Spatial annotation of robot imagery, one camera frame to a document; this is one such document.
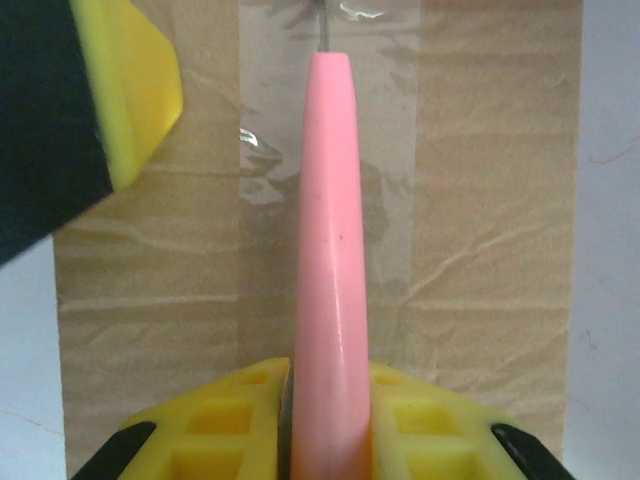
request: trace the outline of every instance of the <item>brown paper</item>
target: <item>brown paper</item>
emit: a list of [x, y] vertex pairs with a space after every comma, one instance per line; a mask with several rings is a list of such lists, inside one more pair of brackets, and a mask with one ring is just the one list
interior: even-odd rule
[[[238, 4], [136, 4], [176, 46], [185, 113], [132, 188], [55, 238], [70, 474], [132, 413], [293, 347], [296, 177], [279, 204], [242, 195]], [[423, 0], [419, 48], [383, 52], [415, 66], [409, 281], [384, 297], [395, 284], [369, 272], [373, 359], [505, 410], [556, 453], [580, 21], [573, 0]], [[363, 151], [384, 150], [394, 119], [371, 117], [395, 93], [349, 45]], [[368, 165], [370, 254], [388, 223]]]

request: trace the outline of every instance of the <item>pink handle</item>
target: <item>pink handle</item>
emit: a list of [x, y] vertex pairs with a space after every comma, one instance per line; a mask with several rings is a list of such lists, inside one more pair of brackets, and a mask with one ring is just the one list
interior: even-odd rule
[[311, 61], [300, 178], [292, 478], [371, 479], [360, 160], [349, 58]]

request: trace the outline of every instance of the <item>black object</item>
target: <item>black object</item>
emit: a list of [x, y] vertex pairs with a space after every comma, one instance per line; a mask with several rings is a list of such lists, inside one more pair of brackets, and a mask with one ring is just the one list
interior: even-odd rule
[[278, 479], [291, 476], [291, 435], [293, 428], [293, 365], [289, 367], [278, 417]]
[[0, 7], [0, 265], [110, 194], [69, 0]]
[[140, 422], [114, 433], [71, 480], [117, 480], [155, 429], [153, 422]]
[[533, 435], [504, 423], [493, 425], [491, 431], [527, 480], [575, 480]]

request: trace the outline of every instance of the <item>plastic wrap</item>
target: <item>plastic wrap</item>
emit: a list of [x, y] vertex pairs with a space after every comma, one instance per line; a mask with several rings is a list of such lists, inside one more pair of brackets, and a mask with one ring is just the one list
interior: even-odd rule
[[[373, 338], [385, 338], [398, 327], [389, 318], [411, 278], [420, 2], [333, 2], [329, 11], [331, 50], [349, 53], [354, 72], [370, 323]], [[271, 319], [285, 329], [294, 318], [302, 112], [319, 42], [316, 13], [312, 2], [240, 2], [239, 189], [245, 240], [257, 252], [245, 278], [252, 294], [287, 299]], [[270, 263], [274, 252], [278, 265]], [[372, 342], [378, 357], [388, 347]]]

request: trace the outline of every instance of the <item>yellow plastic part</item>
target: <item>yellow plastic part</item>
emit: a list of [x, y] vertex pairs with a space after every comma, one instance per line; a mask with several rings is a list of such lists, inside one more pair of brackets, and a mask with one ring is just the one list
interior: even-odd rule
[[372, 363], [375, 480], [526, 480], [491, 433], [508, 416]]
[[[267, 360], [130, 418], [157, 427], [119, 480], [277, 480], [288, 372]], [[490, 430], [511, 418], [389, 367], [370, 376], [372, 480], [526, 480]]]
[[129, 0], [70, 0], [114, 190], [129, 186], [182, 112], [169, 40]]
[[130, 418], [157, 426], [119, 480], [276, 480], [288, 372], [267, 360]]

